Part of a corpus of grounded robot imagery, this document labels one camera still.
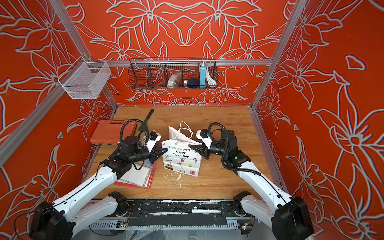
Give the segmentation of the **white paper bag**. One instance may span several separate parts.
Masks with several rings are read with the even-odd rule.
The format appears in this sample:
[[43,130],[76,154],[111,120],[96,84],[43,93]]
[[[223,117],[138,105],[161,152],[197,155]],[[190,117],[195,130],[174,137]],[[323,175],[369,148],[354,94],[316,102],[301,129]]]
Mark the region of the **white paper bag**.
[[170,137],[161,143],[168,151],[162,155],[165,169],[193,177],[199,175],[202,156],[191,148],[201,143],[192,139],[193,131],[185,122],[176,130],[169,127]]

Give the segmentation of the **red RICH paper bag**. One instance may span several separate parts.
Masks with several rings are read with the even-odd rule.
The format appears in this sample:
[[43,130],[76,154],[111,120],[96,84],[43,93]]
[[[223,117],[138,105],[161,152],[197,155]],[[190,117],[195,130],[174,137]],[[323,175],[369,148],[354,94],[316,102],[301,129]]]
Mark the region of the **red RICH paper bag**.
[[114,183],[116,186],[122,186],[122,187],[128,187],[128,188],[139,188],[139,189],[150,189],[151,188],[151,184],[149,184],[148,186],[138,186],[138,185],[135,185],[135,184],[129,184],[129,183],[123,183],[123,182],[118,182],[116,181]]

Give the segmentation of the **floral patterned paper bag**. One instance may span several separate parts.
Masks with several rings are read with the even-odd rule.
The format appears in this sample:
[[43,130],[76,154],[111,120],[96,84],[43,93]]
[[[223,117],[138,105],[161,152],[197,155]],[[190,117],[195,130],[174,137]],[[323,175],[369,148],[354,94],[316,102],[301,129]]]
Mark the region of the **floral patterned paper bag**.
[[133,164],[133,167],[117,181],[144,187],[147,186],[150,171],[150,167],[140,168],[139,165]]

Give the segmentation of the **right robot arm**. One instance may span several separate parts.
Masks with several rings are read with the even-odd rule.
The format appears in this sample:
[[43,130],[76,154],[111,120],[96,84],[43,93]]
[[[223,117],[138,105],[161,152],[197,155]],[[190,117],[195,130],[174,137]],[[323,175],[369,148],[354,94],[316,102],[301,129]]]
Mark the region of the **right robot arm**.
[[243,191],[234,197],[238,215],[250,214],[271,228],[277,240],[306,240],[314,233],[307,203],[301,197],[292,197],[264,174],[238,147],[233,131],[220,123],[211,123],[196,133],[199,144],[192,145],[205,159],[210,155],[221,157],[222,166],[246,181],[262,198],[256,199]]

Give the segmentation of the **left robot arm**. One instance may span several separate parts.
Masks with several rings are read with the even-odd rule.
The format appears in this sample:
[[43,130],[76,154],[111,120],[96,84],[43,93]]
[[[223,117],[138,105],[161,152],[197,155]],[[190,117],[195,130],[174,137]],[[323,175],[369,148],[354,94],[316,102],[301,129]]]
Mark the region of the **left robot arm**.
[[92,177],[52,203],[44,201],[35,208],[29,230],[32,240],[70,240],[99,219],[114,214],[117,209],[129,209],[127,198],[119,192],[110,193],[90,207],[85,205],[129,170],[137,170],[135,163],[149,161],[154,164],[167,152],[158,143],[161,135],[150,132],[145,122],[141,122],[146,133],[144,142],[138,136],[124,137],[124,129],[131,122],[141,121],[131,120],[122,125],[116,150],[99,164]]

